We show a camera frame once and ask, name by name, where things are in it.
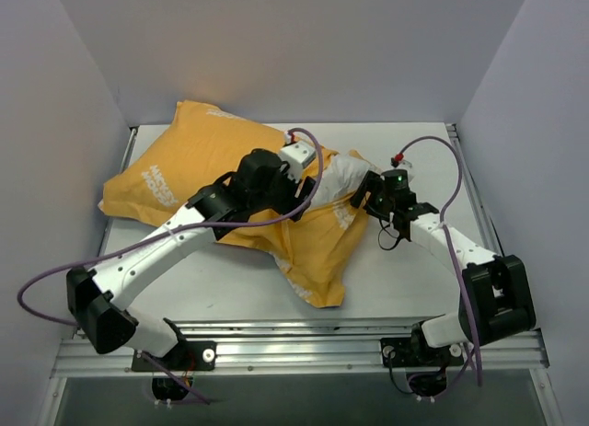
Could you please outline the white pillow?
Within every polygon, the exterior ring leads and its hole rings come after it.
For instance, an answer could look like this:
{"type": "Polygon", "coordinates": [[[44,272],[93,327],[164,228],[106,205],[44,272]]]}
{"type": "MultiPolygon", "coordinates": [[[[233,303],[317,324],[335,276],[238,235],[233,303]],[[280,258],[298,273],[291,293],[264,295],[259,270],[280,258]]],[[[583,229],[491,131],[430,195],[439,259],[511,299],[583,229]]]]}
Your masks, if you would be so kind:
{"type": "Polygon", "coordinates": [[[374,166],[359,156],[335,155],[322,173],[310,208],[319,208],[355,193],[370,170],[374,171],[374,166]]]}

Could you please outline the yellow printed pillowcase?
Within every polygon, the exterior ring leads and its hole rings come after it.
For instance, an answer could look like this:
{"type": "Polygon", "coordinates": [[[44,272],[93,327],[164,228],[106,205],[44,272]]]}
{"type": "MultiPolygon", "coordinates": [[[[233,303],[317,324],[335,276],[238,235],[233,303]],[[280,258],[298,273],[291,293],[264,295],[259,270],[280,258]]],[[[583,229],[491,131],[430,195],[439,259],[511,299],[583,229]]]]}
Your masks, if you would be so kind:
{"type": "MultiPolygon", "coordinates": [[[[98,207],[107,216],[160,226],[199,188],[237,169],[251,150],[278,152],[283,144],[283,132],[270,126],[211,104],[181,101],[169,127],[135,162],[104,184],[98,207]]],[[[355,150],[343,154],[325,148],[323,161],[313,162],[306,175],[322,177],[335,155],[364,159],[355,150]]],[[[275,212],[257,213],[250,219],[252,227],[233,230],[221,241],[272,255],[294,292],[308,304],[339,306],[345,295],[343,273],[368,221],[364,211],[350,205],[352,195],[309,207],[297,222],[270,225],[275,212]]]]}

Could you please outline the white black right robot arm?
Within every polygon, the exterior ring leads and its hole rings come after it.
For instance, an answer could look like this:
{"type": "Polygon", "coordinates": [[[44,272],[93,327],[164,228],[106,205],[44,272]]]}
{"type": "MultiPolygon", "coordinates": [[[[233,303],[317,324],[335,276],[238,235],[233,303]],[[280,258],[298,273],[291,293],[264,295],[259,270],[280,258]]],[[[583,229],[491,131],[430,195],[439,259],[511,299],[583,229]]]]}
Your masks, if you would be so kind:
{"type": "Polygon", "coordinates": [[[421,322],[414,329],[408,344],[417,363],[431,363],[443,347],[455,343],[484,346],[537,326],[523,261],[490,251],[447,225],[434,206],[417,201],[406,170],[367,172],[351,206],[380,221],[388,220],[399,239],[425,249],[457,274],[457,311],[421,322]]]}

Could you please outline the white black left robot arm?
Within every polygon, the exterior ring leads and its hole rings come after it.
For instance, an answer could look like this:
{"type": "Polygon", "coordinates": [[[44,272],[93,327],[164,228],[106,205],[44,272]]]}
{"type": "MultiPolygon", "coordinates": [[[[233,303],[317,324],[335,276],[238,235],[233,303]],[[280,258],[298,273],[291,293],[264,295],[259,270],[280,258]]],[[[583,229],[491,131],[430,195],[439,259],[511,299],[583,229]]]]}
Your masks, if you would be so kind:
{"type": "Polygon", "coordinates": [[[245,226],[256,213],[272,210],[298,220],[317,185],[303,175],[316,157],[305,143],[287,144],[278,153],[254,149],[236,170],[200,188],[135,249],[69,270],[68,309],[95,351],[127,346],[147,351],[165,370],[179,368],[186,357],[179,330],[167,319],[134,310],[133,301],[177,263],[245,226]]]}

